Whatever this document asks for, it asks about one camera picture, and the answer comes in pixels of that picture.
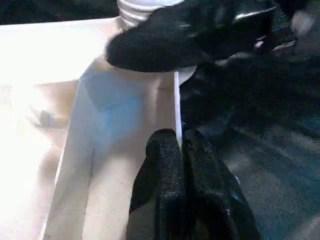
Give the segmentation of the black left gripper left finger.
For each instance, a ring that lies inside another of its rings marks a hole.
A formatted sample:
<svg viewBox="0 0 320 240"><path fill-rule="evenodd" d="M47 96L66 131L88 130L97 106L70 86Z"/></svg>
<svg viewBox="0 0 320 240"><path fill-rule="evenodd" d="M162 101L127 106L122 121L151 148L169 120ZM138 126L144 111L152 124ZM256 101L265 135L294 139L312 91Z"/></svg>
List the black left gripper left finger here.
<svg viewBox="0 0 320 240"><path fill-rule="evenodd" d="M174 130L155 131L135 177L125 238L181 240L185 230L184 161Z"/></svg>

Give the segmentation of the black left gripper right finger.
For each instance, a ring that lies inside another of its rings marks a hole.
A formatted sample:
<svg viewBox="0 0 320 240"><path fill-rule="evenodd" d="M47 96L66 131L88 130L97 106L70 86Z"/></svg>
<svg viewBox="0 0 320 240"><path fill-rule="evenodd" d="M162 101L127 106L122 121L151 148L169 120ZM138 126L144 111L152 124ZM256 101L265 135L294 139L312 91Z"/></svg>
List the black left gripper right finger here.
<svg viewBox="0 0 320 240"><path fill-rule="evenodd" d="M255 216L236 177L207 137L187 130L182 139L191 240L259 240Z"/></svg>

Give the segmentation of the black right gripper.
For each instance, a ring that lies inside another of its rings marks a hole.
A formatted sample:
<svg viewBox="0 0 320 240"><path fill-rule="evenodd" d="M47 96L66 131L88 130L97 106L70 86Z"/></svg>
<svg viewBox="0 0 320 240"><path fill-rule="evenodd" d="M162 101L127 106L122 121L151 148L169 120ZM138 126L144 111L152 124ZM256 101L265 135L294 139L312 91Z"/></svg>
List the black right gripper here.
<svg viewBox="0 0 320 240"><path fill-rule="evenodd" d="M242 0L239 52L248 55L317 55L318 0Z"/></svg>

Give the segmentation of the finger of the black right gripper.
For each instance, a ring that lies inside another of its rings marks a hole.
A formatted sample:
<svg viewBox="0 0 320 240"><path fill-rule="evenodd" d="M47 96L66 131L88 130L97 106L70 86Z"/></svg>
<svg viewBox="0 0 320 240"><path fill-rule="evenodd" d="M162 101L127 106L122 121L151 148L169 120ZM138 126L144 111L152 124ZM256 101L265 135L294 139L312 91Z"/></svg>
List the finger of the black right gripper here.
<svg viewBox="0 0 320 240"><path fill-rule="evenodd" d="M247 30L235 22L234 0L185 0L154 11L107 44L112 66L145 73L171 72L247 51Z"/></svg>

